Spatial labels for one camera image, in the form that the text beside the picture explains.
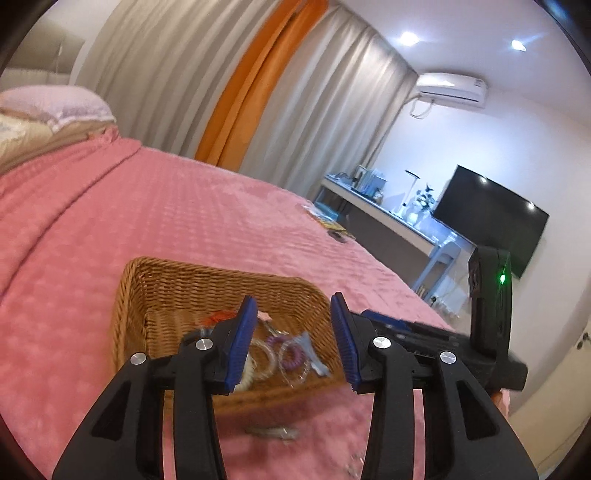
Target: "black tv screen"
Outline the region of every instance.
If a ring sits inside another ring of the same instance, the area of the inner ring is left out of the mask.
[[[504,186],[457,166],[433,217],[475,245],[511,254],[520,277],[540,241],[548,214]]]

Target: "pink bedspread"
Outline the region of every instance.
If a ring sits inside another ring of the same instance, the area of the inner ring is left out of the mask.
[[[124,265],[141,255],[303,277],[353,310],[444,322],[355,242],[329,237],[269,184],[142,148],[116,131],[0,178],[0,412],[46,476],[110,379],[108,326]],[[361,463],[370,395],[348,385],[268,415],[301,430],[284,444],[219,419],[230,480],[347,479]],[[417,410],[415,478],[423,476]],[[170,471],[170,451],[167,455]]]

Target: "orange curtain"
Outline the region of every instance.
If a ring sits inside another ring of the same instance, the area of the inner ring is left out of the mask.
[[[238,171],[275,85],[308,32],[328,9],[327,0],[283,0],[252,41],[223,91],[195,153]]]

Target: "wicker basket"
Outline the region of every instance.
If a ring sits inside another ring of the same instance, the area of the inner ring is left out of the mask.
[[[175,354],[185,333],[216,311],[237,309],[245,295],[256,299],[277,329],[293,335],[310,332],[314,348],[332,376],[320,378],[310,371],[303,385],[292,388],[277,373],[255,382],[249,391],[216,396],[217,414],[286,403],[344,382],[329,304],[311,283],[148,257],[128,263],[119,283],[111,321],[114,371],[135,352],[147,352],[152,358]],[[255,337],[265,338],[261,326],[256,327]],[[251,348],[251,355],[265,361],[257,348]]]

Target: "blue gripper pad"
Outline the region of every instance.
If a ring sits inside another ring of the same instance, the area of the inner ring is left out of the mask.
[[[353,340],[347,317],[350,314],[345,312],[337,295],[330,299],[330,320],[335,332],[336,344],[339,347],[340,360],[345,371],[345,378],[351,384],[354,391],[357,391],[361,383],[361,372],[359,370],[359,355]]]
[[[246,355],[256,327],[257,315],[256,300],[249,296],[244,297],[235,318],[237,325],[232,329],[235,333],[228,351],[227,371],[224,379],[224,387],[228,392],[233,392],[242,378]]]

